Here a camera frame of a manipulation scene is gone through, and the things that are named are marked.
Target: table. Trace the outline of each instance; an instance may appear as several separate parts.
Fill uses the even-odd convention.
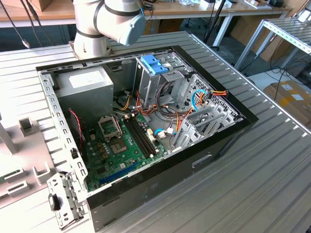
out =
[[[276,34],[283,39],[290,42],[296,48],[291,53],[291,55],[284,61],[281,65],[281,68],[284,68],[287,63],[292,59],[292,57],[296,54],[298,50],[302,50],[305,53],[311,53],[311,26],[302,23],[295,18],[283,18],[283,19],[267,19],[262,20],[258,28],[256,29],[254,35],[248,42],[247,46],[245,47],[243,53],[241,54],[240,58],[238,59],[235,68],[239,69],[244,62],[246,56],[250,52],[252,46],[254,45],[256,39],[259,37],[263,28],[267,28],[270,30],[267,38],[257,51],[259,54],[268,44],[273,34]]]
[[[16,7],[6,7],[12,20],[18,27],[30,26],[27,15],[24,9]],[[292,8],[277,8],[272,9],[255,9],[243,0],[239,0],[234,4],[232,8],[223,9],[220,16],[225,17],[222,26],[218,32],[218,35],[213,43],[214,46],[219,46],[233,16],[248,16],[248,15],[280,15],[280,18],[284,18]],[[210,17],[212,8],[206,8],[200,4],[194,6],[183,6],[177,1],[173,3],[168,2],[156,2],[154,4],[153,20],[168,19],[168,18],[196,18],[196,17]],[[44,12],[38,12],[42,25],[59,25],[59,24],[75,24],[74,8],[71,0],[53,0],[52,3],[44,10]],[[150,12],[145,11],[146,19],[150,19]],[[11,27],[11,23],[0,9],[0,28]]]
[[[112,49],[120,54],[171,45],[180,45],[259,121],[224,157],[102,232],[305,232],[311,223],[311,132],[192,34],[147,35],[129,47],[112,42]],[[2,123],[12,125],[16,116],[38,120],[58,170],[67,163],[35,67],[74,59],[68,45],[0,53]],[[2,231],[59,232],[47,196],[43,189],[1,209]],[[67,232],[92,229],[86,215]]]

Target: aluminum profile table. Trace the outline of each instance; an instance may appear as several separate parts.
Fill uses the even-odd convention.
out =
[[[141,37],[116,53],[180,45],[259,118],[221,159],[104,228],[104,233],[287,233],[311,225],[311,132],[186,32]],[[38,120],[58,170],[66,169],[35,67],[75,57],[67,45],[0,53],[4,126]],[[3,232],[58,232],[43,189],[0,209]],[[88,214],[69,233],[93,232]]]
[[[283,63],[281,68],[284,68],[286,64],[292,59],[295,53],[298,50],[302,50],[305,53],[311,53],[311,25],[307,23],[302,23],[295,18],[283,18],[283,19],[269,19],[269,20],[262,20],[258,28],[256,29],[254,35],[248,42],[247,46],[245,47],[242,55],[240,56],[239,60],[237,61],[235,68],[239,69],[243,64],[246,56],[250,52],[251,48],[253,47],[256,39],[259,37],[260,33],[262,32],[263,28],[267,28],[270,30],[269,35],[264,40],[263,44],[257,51],[257,55],[268,45],[271,37],[273,34],[276,34],[283,39],[290,42],[296,48],[291,53],[291,55],[286,59]]]

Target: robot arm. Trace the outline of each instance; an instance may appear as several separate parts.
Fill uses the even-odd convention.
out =
[[[108,37],[123,45],[143,34],[145,18],[137,0],[74,0],[77,35],[74,51],[80,59],[107,56]]]

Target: metal table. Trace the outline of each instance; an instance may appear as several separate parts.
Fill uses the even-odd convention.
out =
[[[219,80],[259,121],[221,159],[145,203],[105,233],[304,232],[311,224],[311,132],[295,121],[194,35],[143,36],[116,53],[180,45]],[[35,67],[74,60],[69,46],[0,53],[3,125],[18,117],[39,121],[58,170],[62,156]],[[43,189],[0,210],[3,232],[58,232]],[[86,215],[70,233],[93,232]]]
[[[258,28],[256,29],[254,35],[245,47],[242,55],[235,65],[235,69],[239,69],[244,62],[246,56],[253,47],[256,39],[259,37],[263,28],[270,30],[267,38],[264,40],[263,44],[257,51],[259,54],[269,43],[273,34],[276,34],[283,39],[290,42],[292,45],[296,46],[295,50],[282,64],[281,68],[284,68],[286,64],[292,59],[296,52],[300,49],[305,53],[311,53],[311,25],[307,23],[302,23],[295,18],[283,18],[283,19],[269,19],[262,20]]]

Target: green motherboard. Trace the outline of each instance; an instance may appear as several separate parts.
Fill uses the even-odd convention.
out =
[[[149,126],[142,115],[134,117],[135,123],[141,126],[143,132],[148,138],[147,130]],[[123,120],[118,120],[122,136],[113,137],[109,142],[105,141],[100,127],[83,131],[86,142],[83,145],[82,158],[88,170],[86,183],[89,191],[93,191],[105,183],[120,178],[133,170],[137,170],[167,154],[164,146],[157,140],[151,142],[156,153],[152,156],[146,156],[144,148],[140,148],[137,140],[138,135],[131,135],[133,129]],[[112,132],[110,124],[106,124],[107,131]]]

